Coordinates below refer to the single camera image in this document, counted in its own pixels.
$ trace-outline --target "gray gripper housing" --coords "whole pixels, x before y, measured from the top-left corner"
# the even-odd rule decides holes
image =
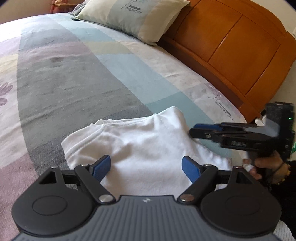
[[[250,239],[227,236],[209,226],[195,206],[179,204],[173,196],[121,196],[115,204],[99,206],[85,225],[71,233],[58,237],[33,237],[21,233],[14,239],[14,241],[218,240],[279,241],[273,234]]]

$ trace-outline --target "white t-shirt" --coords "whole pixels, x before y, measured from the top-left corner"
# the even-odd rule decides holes
[[[62,147],[70,169],[111,157],[111,170],[101,184],[116,198],[120,195],[174,195],[191,182],[181,161],[187,155],[203,165],[230,170],[231,162],[209,151],[188,135],[183,113],[170,107],[149,117],[98,120],[69,135]]]

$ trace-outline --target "black sleeve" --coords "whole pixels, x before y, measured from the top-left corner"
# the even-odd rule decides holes
[[[273,185],[271,193],[281,205],[281,220],[296,238],[296,161],[288,162],[288,164],[291,166],[289,177],[282,184]]]

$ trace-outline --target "bedspread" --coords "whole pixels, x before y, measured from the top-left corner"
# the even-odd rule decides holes
[[[160,47],[116,30],[63,13],[5,23],[0,33],[0,240],[18,233],[15,199],[48,167],[68,168],[62,140],[98,119],[176,106],[188,126],[245,122],[203,77]]]

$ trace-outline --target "metal pivot bolt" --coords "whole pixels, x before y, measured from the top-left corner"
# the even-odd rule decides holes
[[[104,194],[99,196],[99,201],[104,203],[109,203],[114,200],[114,197],[109,194]]]
[[[191,194],[182,194],[180,196],[181,201],[183,202],[191,202],[194,200],[194,196]]]

